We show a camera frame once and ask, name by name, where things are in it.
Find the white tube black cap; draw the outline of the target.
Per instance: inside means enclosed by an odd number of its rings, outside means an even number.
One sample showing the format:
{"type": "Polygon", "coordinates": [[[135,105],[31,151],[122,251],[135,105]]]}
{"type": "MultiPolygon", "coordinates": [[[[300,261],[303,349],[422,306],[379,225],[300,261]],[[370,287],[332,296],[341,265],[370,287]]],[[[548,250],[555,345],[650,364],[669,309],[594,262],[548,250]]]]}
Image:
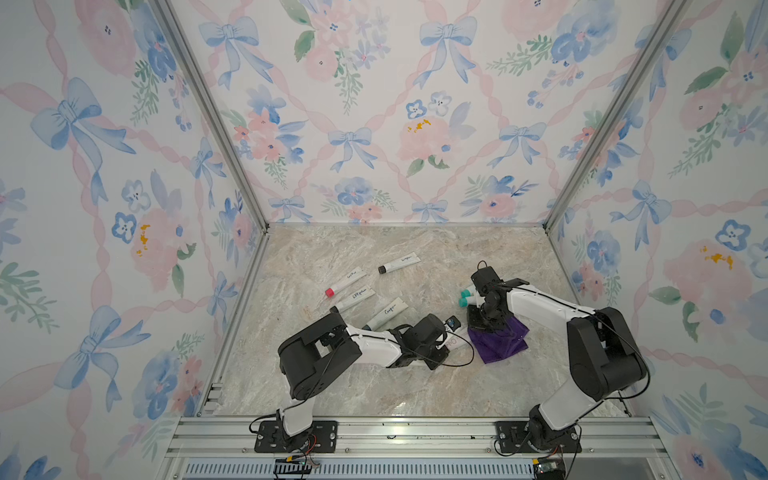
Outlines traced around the white tube black cap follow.
{"type": "Polygon", "coordinates": [[[406,256],[403,256],[399,259],[387,262],[381,266],[378,267],[378,272],[383,275],[386,273],[390,273],[393,271],[400,270],[402,268],[417,264],[421,261],[421,259],[415,254],[410,253],[406,256]]]}

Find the purple cloth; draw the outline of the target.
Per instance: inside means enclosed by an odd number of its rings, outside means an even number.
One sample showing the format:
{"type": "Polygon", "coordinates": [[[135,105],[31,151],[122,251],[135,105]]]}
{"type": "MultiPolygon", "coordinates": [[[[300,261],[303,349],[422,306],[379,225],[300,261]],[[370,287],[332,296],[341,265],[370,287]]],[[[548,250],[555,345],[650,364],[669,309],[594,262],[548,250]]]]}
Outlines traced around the purple cloth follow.
{"type": "Polygon", "coordinates": [[[526,336],[529,329],[515,317],[507,321],[503,330],[486,332],[470,328],[468,333],[485,364],[506,360],[528,349],[526,336]]]}

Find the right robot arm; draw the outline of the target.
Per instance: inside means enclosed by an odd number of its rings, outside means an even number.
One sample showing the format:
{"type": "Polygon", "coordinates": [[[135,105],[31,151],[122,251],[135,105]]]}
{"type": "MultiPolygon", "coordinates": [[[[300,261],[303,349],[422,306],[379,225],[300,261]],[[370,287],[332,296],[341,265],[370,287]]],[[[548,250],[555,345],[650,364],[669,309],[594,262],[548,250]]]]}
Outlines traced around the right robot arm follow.
{"type": "Polygon", "coordinates": [[[525,317],[566,340],[569,378],[529,412],[528,440],[543,450],[575,432],[576,423],[616,392],[649,380],[647,364],[622,313],[547,294],[519,278],[501,279],[485,266],[471,276],[481,323],[500,330],[525,317]]]}

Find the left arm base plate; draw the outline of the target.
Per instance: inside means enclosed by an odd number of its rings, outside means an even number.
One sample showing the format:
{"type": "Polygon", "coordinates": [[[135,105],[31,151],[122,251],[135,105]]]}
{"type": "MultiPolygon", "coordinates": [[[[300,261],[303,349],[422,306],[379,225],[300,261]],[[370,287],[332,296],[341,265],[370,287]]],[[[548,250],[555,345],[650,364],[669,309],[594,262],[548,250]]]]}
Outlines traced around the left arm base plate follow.
{"type": "Polygon", "coordinates": [[[277,420],[261,421],[255,431],[254,451],[274,454],[334,453],[338,440],[338,426],[337,421],[313,421],[305,431],[289,436],[277,420]]]}

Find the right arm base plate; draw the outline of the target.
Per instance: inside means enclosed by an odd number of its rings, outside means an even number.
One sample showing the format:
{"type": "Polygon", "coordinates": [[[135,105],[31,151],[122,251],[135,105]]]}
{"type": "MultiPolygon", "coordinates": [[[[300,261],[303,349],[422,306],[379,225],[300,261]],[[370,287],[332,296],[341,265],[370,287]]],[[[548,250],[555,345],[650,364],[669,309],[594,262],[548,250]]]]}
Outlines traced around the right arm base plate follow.
{"type": "Polygon", "coordinates": [[[502,455],[580,453],[579,430],[572,425],[563,430],[552,430],[546,423],[522,420],[497,421],[495,450],[502,455]]]}

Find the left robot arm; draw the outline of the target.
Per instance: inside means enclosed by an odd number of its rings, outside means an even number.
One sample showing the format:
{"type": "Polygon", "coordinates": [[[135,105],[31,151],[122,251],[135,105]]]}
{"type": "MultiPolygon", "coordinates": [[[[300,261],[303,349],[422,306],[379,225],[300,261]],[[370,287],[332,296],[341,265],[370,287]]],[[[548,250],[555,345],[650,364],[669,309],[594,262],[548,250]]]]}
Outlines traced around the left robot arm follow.
{"type": "Polygon", "coordinates": [[[431,370],[445,365],[448,337],[460,327],[454,316],[441,320],[429,314],[415,325],[374,332],[350,326],[339,312],[331,311],[278,347],[290,395],[277,413],[282,432],[289,438],[308,432],[315,397],[355,364],[397,369],[420,362],[431,370]]]}

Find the white tube grey cap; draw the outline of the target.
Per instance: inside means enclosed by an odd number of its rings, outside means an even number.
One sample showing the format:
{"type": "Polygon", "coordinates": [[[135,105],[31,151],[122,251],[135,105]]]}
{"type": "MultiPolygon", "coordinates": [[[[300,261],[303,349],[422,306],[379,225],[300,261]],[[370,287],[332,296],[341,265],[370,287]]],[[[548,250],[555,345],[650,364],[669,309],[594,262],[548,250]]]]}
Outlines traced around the white tube grey cap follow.
{"type": "Polygon", "coordinates": [[[482,303],[483,303],[483,299],[477,296],[462,297],[459,300],[459,306],[463,308],[468,306],[478,306],[478,305],[481,305],[482,303]]]}

